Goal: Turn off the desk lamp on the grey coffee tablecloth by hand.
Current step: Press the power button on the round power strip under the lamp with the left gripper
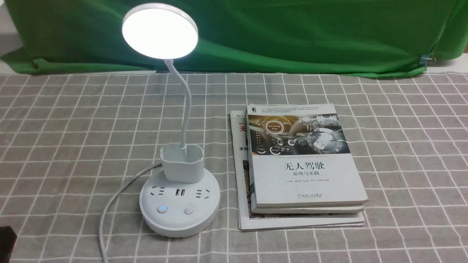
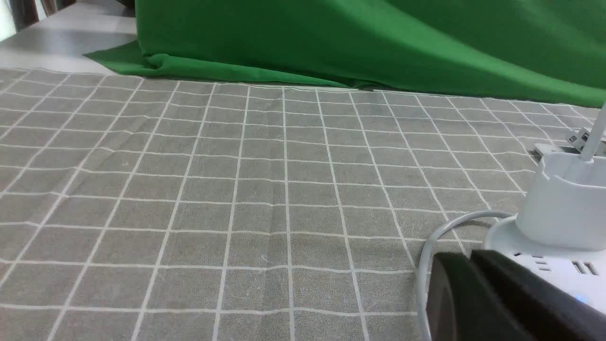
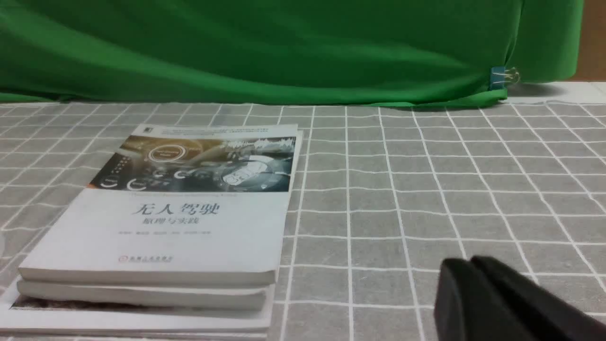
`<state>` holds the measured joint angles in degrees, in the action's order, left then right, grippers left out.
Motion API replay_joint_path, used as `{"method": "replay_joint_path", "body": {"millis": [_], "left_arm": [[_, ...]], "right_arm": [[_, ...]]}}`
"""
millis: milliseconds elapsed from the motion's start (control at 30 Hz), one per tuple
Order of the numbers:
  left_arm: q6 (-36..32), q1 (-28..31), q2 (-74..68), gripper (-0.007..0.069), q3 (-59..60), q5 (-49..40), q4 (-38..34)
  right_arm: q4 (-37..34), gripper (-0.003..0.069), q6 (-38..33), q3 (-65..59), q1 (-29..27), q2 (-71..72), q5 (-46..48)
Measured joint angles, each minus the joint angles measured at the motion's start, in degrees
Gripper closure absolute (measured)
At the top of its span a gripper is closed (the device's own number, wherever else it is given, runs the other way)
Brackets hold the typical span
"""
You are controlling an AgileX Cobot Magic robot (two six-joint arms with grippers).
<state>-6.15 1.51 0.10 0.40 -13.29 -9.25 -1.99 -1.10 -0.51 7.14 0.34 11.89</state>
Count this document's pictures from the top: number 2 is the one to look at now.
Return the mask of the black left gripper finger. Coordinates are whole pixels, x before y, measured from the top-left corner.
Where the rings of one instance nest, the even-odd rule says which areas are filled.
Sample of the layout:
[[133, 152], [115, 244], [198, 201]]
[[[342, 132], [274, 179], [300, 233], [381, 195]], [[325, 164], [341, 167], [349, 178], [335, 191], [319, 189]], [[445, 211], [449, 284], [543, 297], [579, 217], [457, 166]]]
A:
[[603, 341], [605, 315], [496, 251], [431, 262], [431, 341]]

